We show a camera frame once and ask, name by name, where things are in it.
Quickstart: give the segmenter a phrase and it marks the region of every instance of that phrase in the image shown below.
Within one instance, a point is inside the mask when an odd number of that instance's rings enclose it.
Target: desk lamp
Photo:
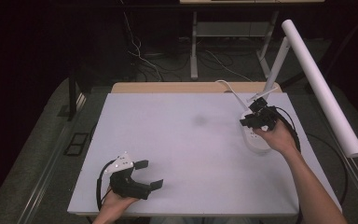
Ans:
[[[358,157],[358,138],[354,134],[336,98],[325,82],[321,71],[310,56],[310,52],[305,46],[296,27],[292,21],[287,20],[282,23],[282,28],[286,37],[283,39],[275,62],[272,65],[264,91],[272,89],[286,54],[290,47],[292,47],[345,156],[347,158]]]

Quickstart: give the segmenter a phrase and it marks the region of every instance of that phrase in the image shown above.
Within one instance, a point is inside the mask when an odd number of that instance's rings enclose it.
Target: white tabletop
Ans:
[[[239,93],[243,100],[253,95]],[[306,162],[339,206],[287,94],[272,93],[268,104],[290,114]],[[107,162],[127,151],[134,161],[149,160],[148,168],[134,171],[135,181],[164,179],[164,184],[125,216],[296,214],[296,189],[286,162],[275,151],[259,155],[246,147],[242,112],[231,93],[109,94],[68,212],[97,214],[96,179]]]

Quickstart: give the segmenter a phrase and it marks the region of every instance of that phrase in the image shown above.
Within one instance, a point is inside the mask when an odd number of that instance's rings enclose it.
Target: person's left hand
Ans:
[[[124,211],[132,204],[137,202],[136,198],[123,198],[115,194],[110,187],[104,198],[103,206],[98,216],[94,220],[94,224],[112,223],[119,219]]]

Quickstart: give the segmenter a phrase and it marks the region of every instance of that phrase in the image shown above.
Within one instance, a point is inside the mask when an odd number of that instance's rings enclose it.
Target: person's right arm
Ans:
[[[307,224],[347,223],[324,186],[298,152],[292,135],[282,121],[278,120],[272,131],[254,129],[254,132],[263,137],[271,148],[280,152],[289,165]]]

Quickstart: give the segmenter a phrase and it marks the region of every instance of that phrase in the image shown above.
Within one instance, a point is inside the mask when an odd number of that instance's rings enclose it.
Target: floor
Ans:
[[[273,40],[269,46],[266,55],[268,64],[272,64],[280,43],[281,40]],[[174,56],[148,49],[144,57],[153,65],[139,63],[137,75],[132,81],[160,81],[161,77],[170,82],[193,81],[189,74],[188,39],[180,39],[180,44],[180,53]],[[261,44],[261,40],[247,38],[200,39],[198,81],[246,81],[247,78],[265,81],[255,56],[255,50]],[[330,43],[316,39],[306,40],[306,44],[314,60],[318,62]],[[295,54],[289,51],[277,82],[284,82],[299,73],[301,67]],[[45,112],[0,189],[0,223],[89,223],[85,217],[68,214],[66,209],[87,154],[90,137],[111,86],[99,83],[93,86],[91,92],[81,94],[77,104],[78,112],[72,121],[67,121],[67,88],[65,80],[51,95]],[[357,111],[338,88],[332,89],[358,135]],[[323,122],[324,116],[307,80],[302,78],[283,91],[289,94],[304,129],[310,134],[309,140],[337,197],[345,199],[342,203],[344,216],[349,223],[358,223],[358,190],[351,178],[347,189],[345,188],[345,169],[334,153],[335,150],[332,150],[337,145]],[[83,151],[79,156],[63,155],[76,133],[87,135]],[[266,224],[295,223],[296,217],[268,217],[261,220]]]

